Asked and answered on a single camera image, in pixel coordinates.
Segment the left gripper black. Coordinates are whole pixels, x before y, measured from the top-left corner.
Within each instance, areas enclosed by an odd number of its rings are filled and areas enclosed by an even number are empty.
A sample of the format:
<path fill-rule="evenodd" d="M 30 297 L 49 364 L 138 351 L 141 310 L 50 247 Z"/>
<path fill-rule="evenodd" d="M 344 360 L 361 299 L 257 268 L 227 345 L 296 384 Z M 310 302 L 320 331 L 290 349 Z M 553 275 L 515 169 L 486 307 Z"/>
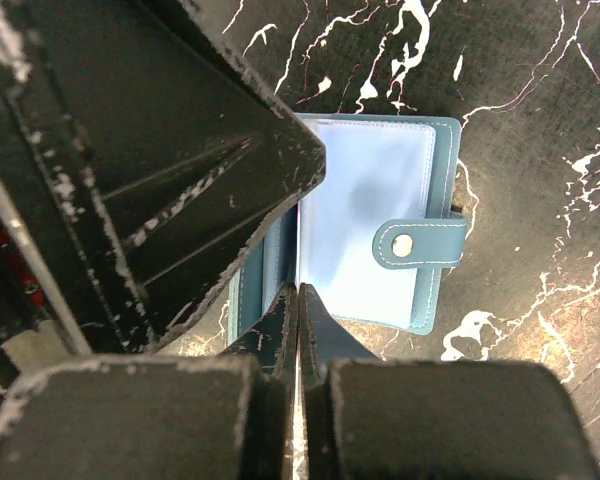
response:
<path fill-rule="evenodd" d="M 33 8 L 0 1 L 0 390 L 53 357 L 22 350 L 41 328 L 60 353 L 95 347 L 89 147 Z"/>

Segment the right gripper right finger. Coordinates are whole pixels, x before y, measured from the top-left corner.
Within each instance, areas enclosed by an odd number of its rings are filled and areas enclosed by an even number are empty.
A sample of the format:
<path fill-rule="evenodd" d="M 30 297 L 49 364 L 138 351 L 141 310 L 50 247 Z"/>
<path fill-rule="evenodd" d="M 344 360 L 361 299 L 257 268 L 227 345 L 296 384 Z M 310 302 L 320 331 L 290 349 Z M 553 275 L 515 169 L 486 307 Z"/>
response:
<path fill-rule="evenodd" d="M 299 288 L 299 355 L 305 388 L 321 385 L 335 360 L 378 360 L 329 314 L 314 286 L 306 283 Z"/>

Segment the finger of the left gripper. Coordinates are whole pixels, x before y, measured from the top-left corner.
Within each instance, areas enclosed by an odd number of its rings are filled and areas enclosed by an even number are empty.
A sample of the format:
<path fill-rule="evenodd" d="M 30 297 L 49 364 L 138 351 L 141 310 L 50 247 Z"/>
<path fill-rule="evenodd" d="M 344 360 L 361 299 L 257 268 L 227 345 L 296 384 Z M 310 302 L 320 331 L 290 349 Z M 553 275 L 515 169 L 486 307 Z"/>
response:
<path fill-rule="evenodd" d="M 93 350 L 194 324 L 326 173 L 224 1 L 13 1 L 9 190 Z"/>

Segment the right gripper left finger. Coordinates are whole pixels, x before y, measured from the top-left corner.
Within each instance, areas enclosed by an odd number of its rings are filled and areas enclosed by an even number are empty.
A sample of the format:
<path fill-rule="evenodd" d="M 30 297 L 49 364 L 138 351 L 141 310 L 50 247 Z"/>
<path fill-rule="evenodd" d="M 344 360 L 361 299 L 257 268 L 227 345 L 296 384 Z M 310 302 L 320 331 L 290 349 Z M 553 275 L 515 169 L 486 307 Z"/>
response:
<path fill-rule="evenodd" d="M 293 283 L 283 283 L 268 310 L 220 355 L 251 355 L 264 374 L 293 385 L 297 339 L 298 292 Z"/>

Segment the blue card holder wallet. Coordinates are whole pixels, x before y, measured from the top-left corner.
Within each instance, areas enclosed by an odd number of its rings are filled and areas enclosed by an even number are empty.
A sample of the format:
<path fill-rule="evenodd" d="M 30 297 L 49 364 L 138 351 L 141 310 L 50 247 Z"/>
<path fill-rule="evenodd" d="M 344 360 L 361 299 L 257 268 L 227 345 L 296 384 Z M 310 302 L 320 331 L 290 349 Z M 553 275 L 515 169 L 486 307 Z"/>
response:
<path fill-rule="evenodd" d="M 452 197 L 462 129 L 451 117 L 304 113 L 324 180 L 277 219 L 230 284 L 232 338 L 285 282 L 310 284 L 335 318 L 416 335 L 433 329 L 442 274 L 467 219 Z"/>

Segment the black VIP credit card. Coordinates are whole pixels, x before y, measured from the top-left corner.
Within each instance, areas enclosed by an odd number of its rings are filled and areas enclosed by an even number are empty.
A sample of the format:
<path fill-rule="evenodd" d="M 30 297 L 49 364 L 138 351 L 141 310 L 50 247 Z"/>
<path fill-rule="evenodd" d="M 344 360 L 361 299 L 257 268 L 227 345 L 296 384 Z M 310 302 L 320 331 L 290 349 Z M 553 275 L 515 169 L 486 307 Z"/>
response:
<path fill-rule="evenodd" d="M 300 354 L 296 354 L 291 429 L 291 479 L 306 478 L 306 428 Z"/>

